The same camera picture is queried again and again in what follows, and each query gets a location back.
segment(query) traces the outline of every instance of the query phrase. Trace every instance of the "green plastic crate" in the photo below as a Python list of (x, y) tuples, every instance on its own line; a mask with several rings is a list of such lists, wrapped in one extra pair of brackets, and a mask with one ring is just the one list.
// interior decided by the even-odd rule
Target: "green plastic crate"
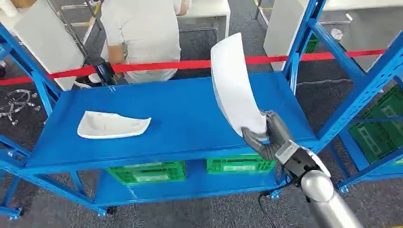
[(308, 41), (307, 47), (305, 48), (305, 53), (313, 53), (319, 44), (319, 39), (312, 33), (311, 38)]
[(393, 86), (376, 103), (381, 108), (389, 105), (393, 107), (395, 114), (403, 115), (403, 89), (399, 85)]
[[(366, 112), (364, 118), (373, 118), (370, 112)], [(356, 123), (349, 127), (351, 136), (361, 147), (369, 163), (386, 156), (396, 150), (390, 134), (380, 122)]]
[(126, 165), (106, 171), (123, 185), (186, 180), (183, 161)]
[(397, 161), (394, 163), (394, 165), (403, 165), (403, 158), (397, 160)]
[(246, 154), (225, 158), (206, 159), (207, 173), (269, 172), (276, 160), (265, 160), (257, 154)]
[[(403, 115), (403, 90), (395, 85), (364, 112), (361, 119), (399, 115)], [(370, 163), (403, 146), (403, 121), (356, 123), (350, 126), (349, 132)]]
[[(368, 111), (370, 113), (370, 118), (377, 118), (398, 116), (395, 110), (396, 108), (393, 106), (385, 104), (383, 107), (374, 105)], [(403, 145), (403, 121), (380, 121), (379, 124), (385, 129), (386, 132), (388, 132), (391, 137), (391, 141), (396, 148), (399, 148)]]

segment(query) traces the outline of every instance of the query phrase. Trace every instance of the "white t-shirt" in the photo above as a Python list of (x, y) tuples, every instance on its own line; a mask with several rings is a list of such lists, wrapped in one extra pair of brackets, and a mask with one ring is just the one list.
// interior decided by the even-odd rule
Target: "white t-shirt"
[[(105, 0), (101, 22), (109, 46), (125, 44), (126, 63), (179, 61), (176, 14), (181, 0)], [(134, 82), (166, 81), (177, 69), (127, 72)]]

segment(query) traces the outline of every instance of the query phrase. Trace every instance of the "white table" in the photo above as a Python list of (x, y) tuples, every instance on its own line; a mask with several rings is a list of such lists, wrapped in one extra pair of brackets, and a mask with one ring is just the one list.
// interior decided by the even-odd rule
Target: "white table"
[[(263, 47), (268, 56), (288, 55), (302, 21), (309, 0), (277, 0), (270, 16)], [(403, 0), (327, 0), (324, 10), (356, 10), (403, 6)], [(347, 40), (344, 35), (342, 44)], [(365, 49), (375, 49), (368, 42)], [(273, 63), (276, 71), (283, 69), (285, 62)]]
[[(46, 0), (37, 0), (33, 6), (20, 10), (20, 15), (13, 18), (0, 10), (0, 21), (21, 40), (48, 73), (82, 66), (83, 54)], [(70, 90), (75, 78), (58, 78), (55, 81), (63, 90)]]
[(228, 0), (192, 0), (192, 7), (179, 19), (215, 18), (218, 22), (217, 40), (228, 37), (231, 10)]
[[(387, 49), (403, 30), (403, 7), (361, 9), (349, 13), (353, 18), (340, 44), (347, 51)], [(356, 63), (367, 72), (377, 56), (356, 57)]]

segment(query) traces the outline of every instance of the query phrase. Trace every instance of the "white curved plate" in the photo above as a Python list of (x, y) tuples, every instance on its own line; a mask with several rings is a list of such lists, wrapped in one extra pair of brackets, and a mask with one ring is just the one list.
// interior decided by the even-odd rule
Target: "white curved plate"
[(77, 134), (87, 139), (115, 139), (145, 132), (151, 118), (142, 120), (115, 113), (86, 111), (78, 125)]

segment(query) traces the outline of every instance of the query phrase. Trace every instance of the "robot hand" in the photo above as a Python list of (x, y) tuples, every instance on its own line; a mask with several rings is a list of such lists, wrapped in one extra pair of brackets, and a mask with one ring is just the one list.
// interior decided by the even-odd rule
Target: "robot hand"
[(330, 173), (312, 151), (299, 146), (279, 115), (267, 112), (267, 135), (270, 144), (263, 144), (248, 128), (242, 128), (244, 141), (264, 159), (277, 159), (307, 198), (321, 228), (362, 228), (333, 187)]

